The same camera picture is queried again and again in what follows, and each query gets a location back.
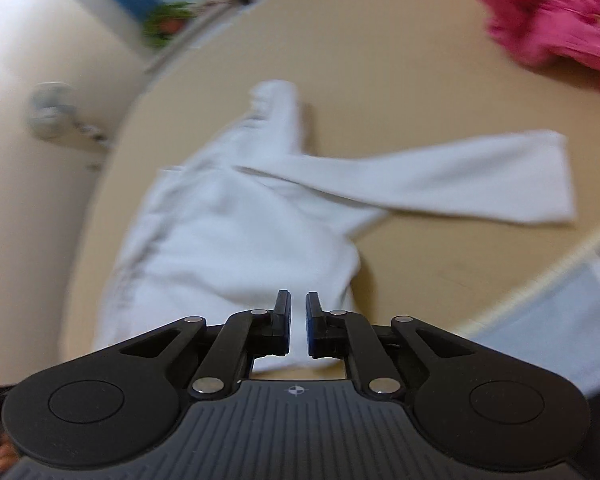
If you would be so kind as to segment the white standing fan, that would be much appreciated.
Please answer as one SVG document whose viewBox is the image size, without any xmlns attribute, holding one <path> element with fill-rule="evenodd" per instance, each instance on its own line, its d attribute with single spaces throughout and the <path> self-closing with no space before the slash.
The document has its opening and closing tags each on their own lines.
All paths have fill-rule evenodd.
<svg viewBox="0 0 600 480">
<path fill-rule="evenodd" d="M 62 81 L 44 81 L 31 89 L 23 123 L 33 139 L 61 148 L 95 153 L 102 159 L 112 148 L 108 131 L 81 115 L 76 90 Z M 89 162 L 86 168 L 96 174 L 104 161 Z"/>
</svg>

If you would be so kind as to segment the beige bed mat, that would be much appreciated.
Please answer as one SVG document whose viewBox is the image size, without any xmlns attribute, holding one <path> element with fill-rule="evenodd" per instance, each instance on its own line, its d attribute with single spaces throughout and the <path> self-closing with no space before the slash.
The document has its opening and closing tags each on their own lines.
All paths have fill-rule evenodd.
<svg viewBox="0 0 600 480">
<path fill-rule="evenodd" d="M 600 80 L 528 68 L 479 0 L 264 0 L 136 103 L 83 235 L 64 360 L 304 297 L 476 332 L 600 228 Z"/>
</svg>

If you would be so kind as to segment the white t-shirt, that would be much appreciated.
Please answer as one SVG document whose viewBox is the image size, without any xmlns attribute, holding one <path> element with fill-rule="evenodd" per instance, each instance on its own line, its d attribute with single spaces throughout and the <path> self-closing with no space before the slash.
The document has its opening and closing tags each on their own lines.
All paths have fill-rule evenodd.
<svg viewBox="0 0 600 480">
<path fill-rule="evenodd" d="M 310 364 L 304 298 L 350 310 L 360 257 L 354 237 L 390 211 L 517 224 L 577 215 L 566 138 L 500 133 L 358 159 L 303 149 L 296 87 L 270 80 L 250 112 L 181 165 L 163 169 L 125 235 L 94 348 L 202 316 L 272 307 L 292 296 L 290 350 L 259 372 Z"/>
</svg>

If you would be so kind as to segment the potted green plant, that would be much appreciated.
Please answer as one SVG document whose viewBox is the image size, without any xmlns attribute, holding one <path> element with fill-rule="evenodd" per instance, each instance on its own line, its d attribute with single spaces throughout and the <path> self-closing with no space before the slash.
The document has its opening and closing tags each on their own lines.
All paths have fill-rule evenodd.
<svg viewBox="0 0 600 480">
<path fill-rule="evenodd" d="M 143 21 L 143 38 L 149 47 L 161 49 L 195 16 L 196 12 L 189 2 L 161 3 Z"/>
</svg>

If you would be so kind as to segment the striped blue bed sheet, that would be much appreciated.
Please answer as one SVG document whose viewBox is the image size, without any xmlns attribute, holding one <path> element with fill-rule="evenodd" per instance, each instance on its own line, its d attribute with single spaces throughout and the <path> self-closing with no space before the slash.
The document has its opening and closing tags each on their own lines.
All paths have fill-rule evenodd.
<svg viewBox="0 0 600 480">
<path fill-rule="evenodd" d="M 516 306 L 492 311 L 456 331 L 600 393 L 600 246 Z"/>
</svg>

